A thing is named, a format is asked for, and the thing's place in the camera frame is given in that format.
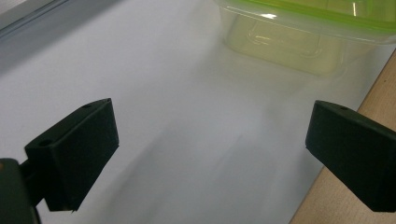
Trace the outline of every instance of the white surface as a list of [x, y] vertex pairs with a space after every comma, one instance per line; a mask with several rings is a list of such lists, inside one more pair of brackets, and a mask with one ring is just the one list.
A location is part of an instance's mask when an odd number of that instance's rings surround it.
[[70, 1], [0, 40], [0, 155], [111, 97], [120, 148], [57, 223], [287, 223], [321, 165], [314, 101], [356, 109], [393, 47], [319, 78], [227, 49], [211, 0]]

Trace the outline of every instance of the green plastic container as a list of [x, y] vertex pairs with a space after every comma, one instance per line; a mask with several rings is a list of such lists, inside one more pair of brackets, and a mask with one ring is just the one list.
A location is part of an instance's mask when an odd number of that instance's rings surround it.
[[238, 51], [316, 75], [396, 43], [396, 0], [216, 0]]

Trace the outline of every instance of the translucent container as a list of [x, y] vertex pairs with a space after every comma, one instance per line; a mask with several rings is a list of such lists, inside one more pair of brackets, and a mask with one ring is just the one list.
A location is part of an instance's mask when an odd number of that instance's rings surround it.
[[315, 75], [396, 43], [395, 0], [216, 0], [226, 44]]

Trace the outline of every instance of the green lid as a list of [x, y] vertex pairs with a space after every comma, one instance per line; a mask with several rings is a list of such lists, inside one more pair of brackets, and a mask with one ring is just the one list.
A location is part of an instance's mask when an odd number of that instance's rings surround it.
[[313, 33], [396, 43], [396, 0], [216, 0], [225, 9]]

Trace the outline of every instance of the wooden table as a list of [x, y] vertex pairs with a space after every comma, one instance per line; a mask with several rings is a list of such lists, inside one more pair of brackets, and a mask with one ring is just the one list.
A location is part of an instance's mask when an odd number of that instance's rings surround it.
[[[396, 131], [396, 50], [358, 112]], [[394, 213], [375, 213], [326, 167], [318, 175], [291, 224], [396, 223]]]

